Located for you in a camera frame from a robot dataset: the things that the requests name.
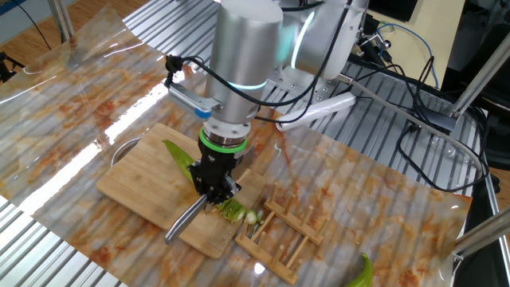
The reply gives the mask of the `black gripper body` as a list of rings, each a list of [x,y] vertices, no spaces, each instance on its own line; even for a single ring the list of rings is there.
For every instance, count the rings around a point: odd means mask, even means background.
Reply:
[[[230,175],[233,178],[232,170],[238,164],[238,159],[235,158],[233,153],[221,153],[206,148],[202,151],[201,158],[189,165],[187,170],[190,172],[196,189],[197,183],[220,185],[225,176]]]

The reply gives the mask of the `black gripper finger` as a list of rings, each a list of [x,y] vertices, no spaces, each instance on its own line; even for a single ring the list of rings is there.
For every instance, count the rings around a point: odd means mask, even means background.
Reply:
[[[221,185],[209,185],[207,183],[197,183],[196,189],[199,195],[205,195],[206,201],[213,205],[224,202],[224,189]]]
[[[231,199],[239,192],[241,186],[230,176],[225,176],[220,182],[220,199],[221,202],[225,202],[227,199]]]

